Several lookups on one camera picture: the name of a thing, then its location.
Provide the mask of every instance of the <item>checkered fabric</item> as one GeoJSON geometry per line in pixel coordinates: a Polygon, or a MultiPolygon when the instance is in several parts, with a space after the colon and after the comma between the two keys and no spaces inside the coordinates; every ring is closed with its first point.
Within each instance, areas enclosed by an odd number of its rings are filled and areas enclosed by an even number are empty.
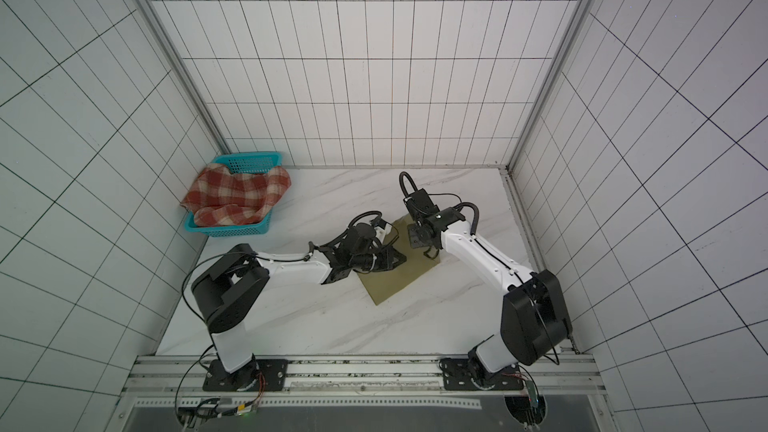
{"type": "Polygon", "coordinates": [[[194,213],[198,227],[244,226],[264,220],[290,187],[288,171],[233,174],[224,164],[208,164],[181,205],[194,213]]]}

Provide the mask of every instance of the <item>white marble tabletop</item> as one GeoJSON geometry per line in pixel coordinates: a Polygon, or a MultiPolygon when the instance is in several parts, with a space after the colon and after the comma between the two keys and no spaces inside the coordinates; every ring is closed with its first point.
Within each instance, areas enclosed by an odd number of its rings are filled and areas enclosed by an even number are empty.
{"type": "MultiPolygon", "coordinates": [[[[275,207],[269,232],[209,238],[201,260],[244,242],[255,251],[304,252],[310,240],[324,243],[339,235],[360,212],[380,210],[390,222],[406,214],[399,169],[289,172],[293,185],[275,207]]],[[[499,170],[419,168],[408,172],[417,186],[430,193],[452,192],[477,204],[478,234],[530,266],[499,170]]],[[[441,208],[456,202],[449,196],[434,199],[441,208]]],[[[271,287],[268,282],[244,319],[248,340],[256,355],[465,354],[498,332],[502,299],[450,254],[443,252],[441,259],[378,306],[357,274],[328,285],[271,287]]],[[[205,269],[204,265],[195,271],[192,280],[205,269]]],[[[186,294],[196,307],[188,287],[186,294]]],[[[204,324],[179,302],[157,355],[199,355],[209,344],[204,324]]]]}

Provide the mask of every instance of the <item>olive green cloth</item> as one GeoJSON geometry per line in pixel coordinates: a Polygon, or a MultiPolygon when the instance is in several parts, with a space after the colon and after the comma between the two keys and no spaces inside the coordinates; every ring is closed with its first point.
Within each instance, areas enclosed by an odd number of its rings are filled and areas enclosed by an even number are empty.
{"type": "MultiPolygon", "coordinates": [[[[384,272],[370,272],[361,274],[358,272],[360,282],[366,287],[373,303],[379,305],[397,292],[403,290],[408,284],[417,280],[424,272],[440,263],[440,257],[429,260],[424,256],[426,248],[411,248],[408,240],[408,224],[413,224],[413,219],[405,215],[395,220],[393,228],[397,228],[399,237],[395,242],[395,249],[408,257],[404,264],[400,264],[394,270],[384,272]]],[[[391,240],[395,231],[387,235],[385,241],[391,240]]]]}

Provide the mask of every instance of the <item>robotic arm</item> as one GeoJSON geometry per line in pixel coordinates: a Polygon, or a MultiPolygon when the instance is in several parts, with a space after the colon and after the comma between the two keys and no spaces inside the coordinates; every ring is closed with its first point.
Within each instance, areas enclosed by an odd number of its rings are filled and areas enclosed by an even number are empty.
{"type": "MultiPolygon", "coordinates": [[[[536,273],[518,264],[477,235],[479,209],[461,202],[440,210],[407,172],[400,174],[404,203],[414,224],[408,226],[412,247],[435,249],[455,255],[502,296],[499,331],[468,353],[466,369],[478,388],[499,379],[503,370],[518,362],[530,365],[571,333],[571,320],[560,283],[549,271],[536,273]],[[407,179],[413,192],[408,193],[407,179]],[[472,222],[462,214],[473,212],[472,222]]],[[[192,283],[192,293],[216,345],[219,360],[211,364],[204,390],[250,390],[259,369],[246,342],[243,324],[268,281],[280,284],[330,284],[351,270],[384,272],[406,260],[384,243],[392,226],[378,211],[355,217],[347,230],[327,244],[310,242],[306,254],[265,254],[247,244],[235,246],[192,283]]]]}

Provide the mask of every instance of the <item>teal laundry basket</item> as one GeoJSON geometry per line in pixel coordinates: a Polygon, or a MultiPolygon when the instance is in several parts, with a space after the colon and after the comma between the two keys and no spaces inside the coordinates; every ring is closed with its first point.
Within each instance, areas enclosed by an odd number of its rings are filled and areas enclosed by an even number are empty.
{"type": "MultiPolygon", "coordinates": [[[[244,152],[241,154],[229,154],[220,156],[214,160],[216,164],[225,164],[233,174],[263,174],[271,168],[279,166],[283,161],[280,152],[244,152]]],[[[248,224],[247,226],[221,226],[221,227],[198,227],[194,223],[194,214],[190,212],[187,215],[187,221],[184,222],[184,228],[188,232],[199,232],[209,237],[229,237],[230,235],[253,235],[266,234],[270,230],[270,218],[272,211],[266,214],[264,220],[258,224],[248,224]]]]}

